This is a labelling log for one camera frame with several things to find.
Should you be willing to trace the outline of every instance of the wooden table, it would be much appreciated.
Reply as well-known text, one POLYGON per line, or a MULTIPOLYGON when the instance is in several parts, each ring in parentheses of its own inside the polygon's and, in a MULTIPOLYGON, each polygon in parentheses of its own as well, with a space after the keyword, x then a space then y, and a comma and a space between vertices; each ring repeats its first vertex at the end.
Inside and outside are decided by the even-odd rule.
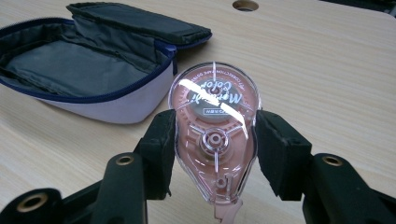
MULTIPOLYGON (((74 1, 0 2, 0 26, 65 17, 74 1)), ((352 163, 373 189, 396 197, 396 20, 390 15, 315 0, 262 0, 251 12, 233 0, 120 2, 212 29, 207 44, 178 53, 179 71, 220 61, 256 82, 265 110, 313 144, 352 163)), ((102 178, 106 162, 132 151, 143 122, 103 123, 0 86, 0 208, 24 192, 56 188, 68 196, 102 178)), ((175 162, 172 197, 148 202, 149 223, 216 223, 175 162)), ((256 162, 235 223, 304 223, 301 202, 281 202, 256 162)))

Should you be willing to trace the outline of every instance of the open pencil case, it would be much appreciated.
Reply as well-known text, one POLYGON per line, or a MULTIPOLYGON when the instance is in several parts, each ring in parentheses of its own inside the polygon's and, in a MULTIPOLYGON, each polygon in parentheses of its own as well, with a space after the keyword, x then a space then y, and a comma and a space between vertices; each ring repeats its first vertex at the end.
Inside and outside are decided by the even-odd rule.
POLYGON ((37 19, 0 30, 0 83, 82 116, 144 119, 169 91, 178 49, 205 27, 117 3, 67 7, 73 20, 37 19))

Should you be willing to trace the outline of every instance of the correction tape dispenser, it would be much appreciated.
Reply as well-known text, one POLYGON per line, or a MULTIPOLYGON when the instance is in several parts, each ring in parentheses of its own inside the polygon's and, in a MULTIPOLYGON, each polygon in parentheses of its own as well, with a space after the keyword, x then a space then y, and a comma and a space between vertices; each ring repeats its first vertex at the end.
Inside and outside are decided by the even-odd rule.
POLYGON ((215 218, 233 223, 257 155, 255 84, 227 63, 201 63, 176 78, 168 100, 177 114, 180 165, 215 206, 215 218))

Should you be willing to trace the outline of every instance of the screw hole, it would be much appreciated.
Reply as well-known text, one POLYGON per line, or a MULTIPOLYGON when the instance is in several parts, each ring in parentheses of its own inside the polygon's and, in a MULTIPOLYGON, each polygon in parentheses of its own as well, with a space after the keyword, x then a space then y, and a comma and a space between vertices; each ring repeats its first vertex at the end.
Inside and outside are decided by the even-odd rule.
POLYGON ((118 165, 128 165, 134 162, 134 158, 132 156, 123 156, 117 160, 118 165))
POLYGON ((17 210, 21 213, 27 213, 36 210, 41 207, 47 200, 48 195, 46 193, 37 193, 25 198, 17 206, 17 210))
POLYGON ((324 162, 326 162, 327 164, 332 165, 332 166, 342 166, 343 165, 343 162, 335 157, 325 156, 322 159, 324 160, 324 162))
POLYGON ((259 4, 250 0, 237 0, 233 2, 233 8, 239 11, 249 12, 257 10, 257 8, 259 8, 259 4))

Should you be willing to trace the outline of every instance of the clear plastic casing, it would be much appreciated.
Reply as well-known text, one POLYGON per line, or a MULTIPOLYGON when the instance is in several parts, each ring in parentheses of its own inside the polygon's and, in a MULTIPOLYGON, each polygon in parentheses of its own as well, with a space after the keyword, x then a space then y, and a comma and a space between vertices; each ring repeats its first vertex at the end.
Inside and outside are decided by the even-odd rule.
POLYGON ((234 203, 257 154, 253 81, 226 63, 201 63, 180 74, 169 106, 177 112, 176 155, 209 203, 234 203))

